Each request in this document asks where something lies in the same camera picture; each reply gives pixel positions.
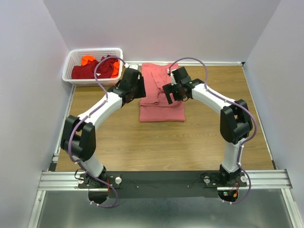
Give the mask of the pink t shirt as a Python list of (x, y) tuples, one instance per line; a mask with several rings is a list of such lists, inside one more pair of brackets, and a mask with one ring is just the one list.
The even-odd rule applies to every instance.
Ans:
[(163, 86), (171, 83), (167, 75), (169, 64), (160, 66), (143, 63), (146, 97), (140, 99), (140, 122), (184, 122), (185, 108), (182, 101), (168, 103)]

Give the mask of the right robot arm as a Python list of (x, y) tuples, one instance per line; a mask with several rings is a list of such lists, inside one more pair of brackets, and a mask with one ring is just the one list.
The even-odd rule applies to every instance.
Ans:
[(204, 179), (227, 186), (241, 175), (241, 156), (244, 144), (253, 129), (251, 113), (244, 100), (233, 100), (211, 89), (200, 79), (192, 80), (185, 67), (168, 69), (171, 82), (163, 86), (169, 104), (194, 99), (219, 114), (219, 130), (225, 142), (224, 160), (218, 171), (206, 173)]

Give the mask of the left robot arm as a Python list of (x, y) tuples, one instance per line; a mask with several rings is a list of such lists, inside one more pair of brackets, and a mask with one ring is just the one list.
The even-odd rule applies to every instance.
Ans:
[(89, 110), (79, 116), (70, 115), (65, 120), (60, 147), (71, 161), (78, 164), (89, 176), (106, 182), (106, 168), (95, 156), (96, 130), (115, 111), (134, 99), (146, 97), (141, 72), (127, 68), (123, 77), (105, 91)]

